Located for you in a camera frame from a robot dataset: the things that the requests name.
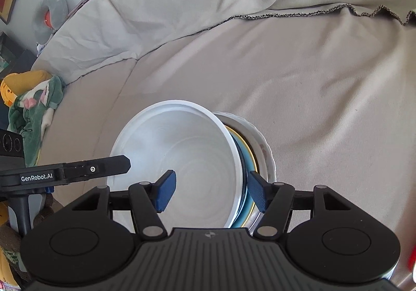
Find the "screw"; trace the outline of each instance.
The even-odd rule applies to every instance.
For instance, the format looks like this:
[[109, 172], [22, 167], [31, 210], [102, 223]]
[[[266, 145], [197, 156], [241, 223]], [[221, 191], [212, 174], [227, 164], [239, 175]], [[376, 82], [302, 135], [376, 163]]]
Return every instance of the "screw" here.
[[157, 237], [163, 233], [161, 227], [150, 226], [143, 229], [143, 235], [147, 237]]
[[277, 229], [275, 227], [264, 226], [257, 229], [257, 233], [264, 237], [273, 237], [277, 234]]

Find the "stacked bowl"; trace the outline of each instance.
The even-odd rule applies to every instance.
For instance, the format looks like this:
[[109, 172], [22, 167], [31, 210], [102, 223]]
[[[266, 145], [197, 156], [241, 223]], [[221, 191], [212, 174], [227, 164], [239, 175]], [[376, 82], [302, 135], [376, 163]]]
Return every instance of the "stacked bowl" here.
[[[108, 177], [112, 191], [155, 182], [166, 170], [176, 172], [176, 191], [160, 218], [173, 227], [246, 227], [261, 218], [247, 191], [255, 170], [276, 181], [275, 162], [263, 135], [248, 121], [187, 101], [163, 101], [139, 112], [123, 128], [111, 156], [126, 155], [128, 173]], [[128, 211], [114, 220], [134, 232]]]

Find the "orange object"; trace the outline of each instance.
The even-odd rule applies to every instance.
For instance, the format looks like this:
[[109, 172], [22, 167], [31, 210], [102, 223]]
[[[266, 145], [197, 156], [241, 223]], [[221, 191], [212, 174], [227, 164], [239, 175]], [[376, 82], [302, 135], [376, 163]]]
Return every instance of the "orange object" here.
[[[13, 75], [17, 75], [17, 74], [11, 73], [7, 75], [6, 77], [13, 76]], [[1, 93], [1, 97], [3, 98], [4, 104], [7, 105], [8, 107], [11, 107], [13, 102], [16, 100], [17, 95], [14, 92], [12, 92], [12, 90], [9, 88], [9, 86], [7, 86], [4, 80], [2, 80], [1, 85], [0, 85], [0, 93]]]
[[52, 28], [50, 11], [46, 12], [44, 22], [45, 22], [45, 25], [47, 25], [49, 28]]

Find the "stuffed toy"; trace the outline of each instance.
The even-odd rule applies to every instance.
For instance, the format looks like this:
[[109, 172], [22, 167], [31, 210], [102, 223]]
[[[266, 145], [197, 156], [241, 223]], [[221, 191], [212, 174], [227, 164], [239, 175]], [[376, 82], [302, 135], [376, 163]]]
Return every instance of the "stuffed toy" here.
[[66, 0], [40, 0], [35, 8], [32, 28], [38, 44], [46, 44], [68, 16]]
[[51, 77], [52, 75], [45, 70], [7, 75], [0, 84], [0, 93], [4, 104], [11, 107], [17, 96], [32, 90], [41, 82], [50, 80]]

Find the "yellow object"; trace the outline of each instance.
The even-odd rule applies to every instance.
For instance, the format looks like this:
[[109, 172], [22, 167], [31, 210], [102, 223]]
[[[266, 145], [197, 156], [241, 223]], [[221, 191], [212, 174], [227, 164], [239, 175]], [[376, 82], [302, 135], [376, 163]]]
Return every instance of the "yellow object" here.
[[45, 70], [7, 75], [0, 85], [0, 93], [4, 104], [10, 107], [17, 96], [32, 90], [39, 83], [49, 80], [51, 77], [52, 75]]
[[6, 82], [4, 80], [2, 80], [1, 85], [0, 85], [0, 93], [4, 101], [4, 104], [7, 105], [8, 107], [11, 107], [13, 102], [16, 100], [17, 95], [12, 92], [12, 90], [6, 85]]
[[[9, 219], [9, 213], [7, 206], [4, 203], [0, 203], [0, 226], [3, 225]], [[0, 280], [17, 286], [16, 281], [13, 278], [12, 272], [10, 271], [10, 265], [7, 261], [3, 250], [0, 250]]]

